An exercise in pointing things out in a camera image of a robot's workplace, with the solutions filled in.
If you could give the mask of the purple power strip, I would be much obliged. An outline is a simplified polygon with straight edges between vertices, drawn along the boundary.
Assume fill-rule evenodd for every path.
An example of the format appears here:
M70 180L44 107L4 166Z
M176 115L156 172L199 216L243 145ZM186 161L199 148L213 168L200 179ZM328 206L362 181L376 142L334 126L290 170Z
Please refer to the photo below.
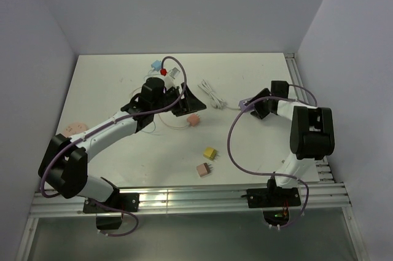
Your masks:
M238 106L241 111L249 112L254 110L254 106L249 106L251 99L242 99L239 101Z

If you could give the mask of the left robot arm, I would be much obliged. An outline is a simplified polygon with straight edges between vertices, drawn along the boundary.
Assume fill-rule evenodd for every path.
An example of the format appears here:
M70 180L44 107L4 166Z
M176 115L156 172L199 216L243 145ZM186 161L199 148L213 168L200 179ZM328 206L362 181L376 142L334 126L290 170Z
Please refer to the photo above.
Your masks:
M105 122L70 137L57 134L50 140L38 171L42 196L51 197L45 192L49 184L55 189L53 197L84 197L105 211L117 209L119 188L103 177L88 175L90 160L117 141L139 133L156 114L171 112L180 117L205 109L186 83L177 87L156 77L147 79L141 91Z

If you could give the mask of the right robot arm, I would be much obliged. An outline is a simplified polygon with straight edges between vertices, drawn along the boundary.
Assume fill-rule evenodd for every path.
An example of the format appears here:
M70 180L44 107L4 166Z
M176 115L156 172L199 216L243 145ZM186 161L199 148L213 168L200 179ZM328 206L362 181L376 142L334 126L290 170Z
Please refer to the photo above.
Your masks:
M328 107L310 105L289 98L291 87L283 80L274 80L270 88L239 105L251 115L262 120L269 114L291 121L290 153L274 177L276 185L266 190L266 199L271 205L280 205L287 198L286 189L296 187L298 180L316 161L331 155L335 148L332 110Z

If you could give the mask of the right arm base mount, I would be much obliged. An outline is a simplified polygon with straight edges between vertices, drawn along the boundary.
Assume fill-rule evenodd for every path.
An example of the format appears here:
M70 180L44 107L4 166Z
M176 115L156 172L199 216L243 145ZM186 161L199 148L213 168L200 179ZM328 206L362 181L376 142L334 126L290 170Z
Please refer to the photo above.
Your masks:
M250 209L275 208L275 210L263 212L263 218L269 225L276 227L288 224L290 207L301 205L296 187L290 189L278 187L274 179L269 179L264 188L247 189L241 198L247 200Z

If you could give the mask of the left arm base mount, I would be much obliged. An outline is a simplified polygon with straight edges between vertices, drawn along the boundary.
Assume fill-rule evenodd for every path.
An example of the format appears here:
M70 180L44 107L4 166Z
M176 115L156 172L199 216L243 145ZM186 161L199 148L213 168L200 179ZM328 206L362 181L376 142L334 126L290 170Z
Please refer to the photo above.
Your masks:
M118 193L104 203L88 198L82 212L96 215L96 228L109 236L125 236L133 233L139 226L139 219L134 214L139 208L139 193ZM126 217L134 219L134 227L128 232L114 233Z

